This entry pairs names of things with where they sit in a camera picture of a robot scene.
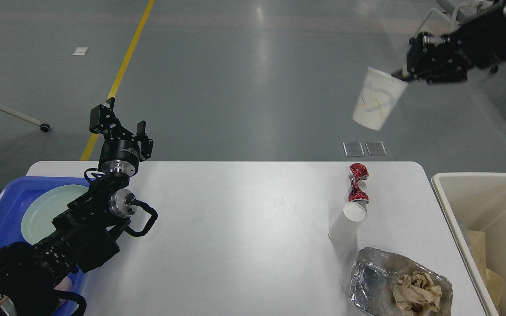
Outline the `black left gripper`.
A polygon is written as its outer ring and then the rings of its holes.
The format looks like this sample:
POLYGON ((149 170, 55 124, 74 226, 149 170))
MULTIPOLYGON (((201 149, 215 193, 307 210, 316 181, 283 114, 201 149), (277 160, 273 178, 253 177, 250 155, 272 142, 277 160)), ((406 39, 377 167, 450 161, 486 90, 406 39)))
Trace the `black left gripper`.
POLYGON ((120 172, 132 177, 137 174, 139 163, 152 156, 153 139, 146 133, 145 121, 138 123, 135 135, 124 137, 123 127, 114 113, 114 104, 115 98, 109 97, 104 104, 90 111, 89 132, 113 137, 104 141, 98 170, 104 173, 120 172))

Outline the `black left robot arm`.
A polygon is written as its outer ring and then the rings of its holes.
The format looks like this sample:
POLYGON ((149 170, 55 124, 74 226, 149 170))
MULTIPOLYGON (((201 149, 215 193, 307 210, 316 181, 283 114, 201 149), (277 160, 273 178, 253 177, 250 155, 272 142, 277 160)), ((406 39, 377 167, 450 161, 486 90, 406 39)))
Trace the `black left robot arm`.
POLYGON ((73 315, 82 316, 86 299, 57 286, 70 273, 89 272, 118 254, 123 233, 142 237, 156 222, 157 211, 128 190, 139 164, 151 157, 153 140, 145 121, 135 133, 124 128, 114 103, 109 97, 90 112, 90 132, 102 134, 104 144, 98 166, 83 174, 87 192, 52 220, 54 232, 39 242, 0 248, 0 316, 50 316, 61 300, 75 302, 73 315))

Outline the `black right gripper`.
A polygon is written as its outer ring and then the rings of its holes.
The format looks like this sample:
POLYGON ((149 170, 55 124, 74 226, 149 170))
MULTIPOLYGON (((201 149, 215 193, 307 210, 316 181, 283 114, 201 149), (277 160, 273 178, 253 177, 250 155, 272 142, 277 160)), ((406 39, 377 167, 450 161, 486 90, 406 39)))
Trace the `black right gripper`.
POLYGON ((420 32, 409 40, 405 63, 391 76, 405 82, 462 83, 470 68, 506 62, 506 4, 458 4, 450 32, 420 32))

